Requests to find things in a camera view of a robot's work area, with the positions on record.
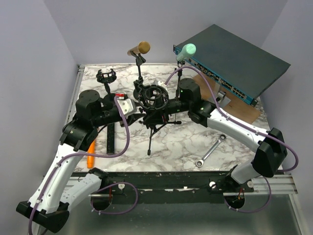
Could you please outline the mint green microphone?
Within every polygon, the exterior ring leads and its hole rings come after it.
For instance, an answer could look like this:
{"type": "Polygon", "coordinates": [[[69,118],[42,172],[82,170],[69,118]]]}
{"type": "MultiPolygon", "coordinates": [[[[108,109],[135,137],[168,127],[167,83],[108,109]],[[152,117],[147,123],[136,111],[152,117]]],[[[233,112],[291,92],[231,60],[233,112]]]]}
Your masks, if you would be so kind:
{"type": "Polygon", "coordinates": [[[186,44],[183,46],[182,50],[177,54],[176,60],[178,62],[185,59],[191,58],[196,53],[196,46],[194,44],[186,44]]]}

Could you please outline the black tall tripod stand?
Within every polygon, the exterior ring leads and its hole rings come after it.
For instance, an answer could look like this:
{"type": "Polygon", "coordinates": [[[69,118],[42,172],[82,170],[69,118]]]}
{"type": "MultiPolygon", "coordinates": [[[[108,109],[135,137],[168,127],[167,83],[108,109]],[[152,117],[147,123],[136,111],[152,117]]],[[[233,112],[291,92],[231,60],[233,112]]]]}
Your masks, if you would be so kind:
{"type": "MultiPolygon", "coordinates": [[[[180,61],[180,62],[177,62],[177,67],[174,69],[174,71],[176,71],[177,69],[181,68],[184,65],[185,65],[185,61],[184,60],[180,61]]],[[[175,98],[174,98],[175,101],[177,101],[179,96],[180,96],[179,82],[180,82],[181,77],[182,77],[182,70],[177,71],[176,74],[178,76],[178,81],[177,81],[176,95],[175,95],[175,98]]]]}

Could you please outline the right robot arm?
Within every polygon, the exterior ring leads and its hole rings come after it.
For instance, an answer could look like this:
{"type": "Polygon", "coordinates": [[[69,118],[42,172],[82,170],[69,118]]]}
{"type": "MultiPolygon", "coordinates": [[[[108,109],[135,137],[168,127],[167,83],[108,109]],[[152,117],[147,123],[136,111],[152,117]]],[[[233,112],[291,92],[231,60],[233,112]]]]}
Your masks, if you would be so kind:
{"type": "Polygon", "coordinates": [[[246,181],[264,176],[273,177],[287,156],[282,132],[276,128],[267,131],[248,124],[201,97],[199,85],[192,78],[178,83],[179,101],[189,106],[189,118],[204,127],[218,130],[244,144],[255,156],[233,167],[225,179],[225,187],[235,192],[246,181]]]}

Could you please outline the orange microphone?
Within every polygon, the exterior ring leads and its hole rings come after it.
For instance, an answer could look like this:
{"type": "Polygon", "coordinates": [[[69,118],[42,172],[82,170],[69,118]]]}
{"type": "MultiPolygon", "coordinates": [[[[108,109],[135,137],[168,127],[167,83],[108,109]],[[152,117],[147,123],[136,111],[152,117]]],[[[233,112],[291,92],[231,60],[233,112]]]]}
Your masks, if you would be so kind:
{"type": "MultiPolygon", "coordinates": [[[[94,154],[95,153],[95,141],[93,141],[88,149],[89,154],[94,154]]],[[[95,157],[92,155],[87,156],[87,168],[92,169],[94,167],[94,160],[95,157]]]]}

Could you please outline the black tripod shock-mount stand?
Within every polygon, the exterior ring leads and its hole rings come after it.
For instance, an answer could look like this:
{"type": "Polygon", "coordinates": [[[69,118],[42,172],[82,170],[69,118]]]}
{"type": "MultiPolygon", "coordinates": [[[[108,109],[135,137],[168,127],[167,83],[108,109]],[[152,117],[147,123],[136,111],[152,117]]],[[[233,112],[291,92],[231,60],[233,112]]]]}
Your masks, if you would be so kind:
{"type": "Polygon", "coordinates": [[[147,150],[147,155],[150,156],[153,135],[167,124],[181,124],[179,120],[169,120],[169,105],[177,99],[170,99],[167,89],[158,83],[144,85],[143,79],[134,82],[133,95],[139,103],[140,111],[145,113],[141,123],[151,130],[147,150]]]}

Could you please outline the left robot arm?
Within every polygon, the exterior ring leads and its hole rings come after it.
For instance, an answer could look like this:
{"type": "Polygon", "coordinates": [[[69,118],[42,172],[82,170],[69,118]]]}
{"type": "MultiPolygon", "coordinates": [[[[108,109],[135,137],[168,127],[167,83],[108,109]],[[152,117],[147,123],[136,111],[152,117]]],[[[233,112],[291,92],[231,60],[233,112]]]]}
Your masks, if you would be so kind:
{"type": "Polygon", "coordinates": [[[77,164],[98,136],[98,128],[116,122],[123,122],[126,142],[123,150],[110,155],[123,155],[130,144],[127,122],[137,112],[136,103],[126,94],[111,94],[107,100],[96,90],[81,92],[75,103],[76,114],[63,127],[55,158],[38,189],[27,201],[19,202],[16,211],[29,218],[28,233],[32,234],[32,224],[37,223],[52,233],[59,232],[66,224],[70,211],[96,191],[104,193],[109,186],[107,179],[90,174],[79,181],[69,194],[64,189],[77,164]]]}

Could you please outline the black silver-grille microphone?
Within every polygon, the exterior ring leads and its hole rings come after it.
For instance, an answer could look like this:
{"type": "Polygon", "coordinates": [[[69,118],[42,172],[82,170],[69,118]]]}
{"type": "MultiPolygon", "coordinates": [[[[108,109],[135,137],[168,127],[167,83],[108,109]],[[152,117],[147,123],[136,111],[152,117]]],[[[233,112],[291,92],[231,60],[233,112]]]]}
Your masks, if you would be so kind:
{"type": "Polygon", "coordinates": [[[115,153],[115,124],[109,124],[107,127],[107,154],[115,153]]]}

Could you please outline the black round-base shock-mount stand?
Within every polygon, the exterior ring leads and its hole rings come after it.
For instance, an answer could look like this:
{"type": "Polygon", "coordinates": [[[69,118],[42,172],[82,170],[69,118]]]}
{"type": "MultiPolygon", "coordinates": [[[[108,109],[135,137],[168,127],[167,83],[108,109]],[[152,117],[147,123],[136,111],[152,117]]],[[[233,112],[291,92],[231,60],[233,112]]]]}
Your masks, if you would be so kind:
{"type": "Polygon", "coordinates": [[[115,94],[111,93],[109,84],[114,82],[116,79],[116,72],[113,69],[111,69],[110,72],[102,72],[101,69],[97,72],[96,80],[98,83],[104,85],[105,91],[107,92],[107,95],[103,98],[104,101],[113,101],[115,94]]]}

